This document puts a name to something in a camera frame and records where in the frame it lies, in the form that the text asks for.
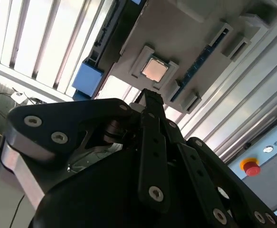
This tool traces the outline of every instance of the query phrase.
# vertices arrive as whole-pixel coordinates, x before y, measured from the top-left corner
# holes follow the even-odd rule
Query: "screw head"
[[[227,224],[227,218],[220,209],[215,208],[213,210],[213,215],[217,219],[217,221],[219,221],[221,224],[223,224],[223,225]]]
[[[65,144],[68,141],[68,137],[63,132],[54,132],[51,135],[52,140],[58,144]]]
[[[120,107],[121,109],[128,110],[127,106],[125,106],[125,105],[123,105],[123,104],[119,105],[119,107]]]
[[[148,113],[150,117],[155,118],[155,116],[152,113]]]
[[[273,151],[273,146],[267,146],[267,147],[265,147],[264,150],[263,150],[263,152],[265,152],[265,153],[270,153],[270,152],[272,152],[272,151]]]
[[[42,120],[37,116],[29,115],[24,118],[24,123],[30,127],[39,127],[42,125]]]
[[[170,126],[171,126],[171,127],[176,128],[176,124],[175,124],[175,123],[173,123],[172,121],[170,121],[170,122],[169,122],[169,124],[170,124]]]
[[[195,140],[195,143],[198,145],[198,146],[203,146],[203,143],[199,140]]]
[[[273,219],[273,217],[270,214],[265,213],[265,215],[271,223],[276,224],[276,221]]]
[[[260,212],[255,211],[255,212],[254,212],[254,216],[258,219],[258,221],[259,221],[260,223],[265,224],[265,219],[264,219],[264,217],[260,214]]]
[[[160,190],[158,187],[156,186],[151,186],[149,188],[149,195],[151,196],[151,198],[157,202],[162,202],[163,201],[163,193],[162,190]]]

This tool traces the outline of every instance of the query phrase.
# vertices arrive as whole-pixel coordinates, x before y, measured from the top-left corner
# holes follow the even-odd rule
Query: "red button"
[[[249,161],[244,165],[244,171],[247,176],[254,177],[261,172],[261,168],[254,161]]]

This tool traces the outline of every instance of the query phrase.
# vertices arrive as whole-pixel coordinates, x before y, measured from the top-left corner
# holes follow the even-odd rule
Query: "emergency stop button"
[[[261,167],[259,167],[256,158],[246,158],[242,160],[240,167],[249,177],[257,176],[261,172]]]

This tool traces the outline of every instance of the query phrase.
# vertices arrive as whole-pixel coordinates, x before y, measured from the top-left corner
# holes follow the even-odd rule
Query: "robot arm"
[[[34,228],[277,228],[203,141],[184,140],[160,95],[143,90],[135,103],[140,112],[118,99],[10,112],[0,175],[25,191]]]

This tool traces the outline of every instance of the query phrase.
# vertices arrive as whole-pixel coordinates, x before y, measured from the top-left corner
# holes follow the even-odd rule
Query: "yellow base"
[[[241,170],[244,170],[244,165],[247,162],[255,162],[258,165],[258,160],[256,158],[245,158],[244,160],[241,161],[241,163],[239,164]]]

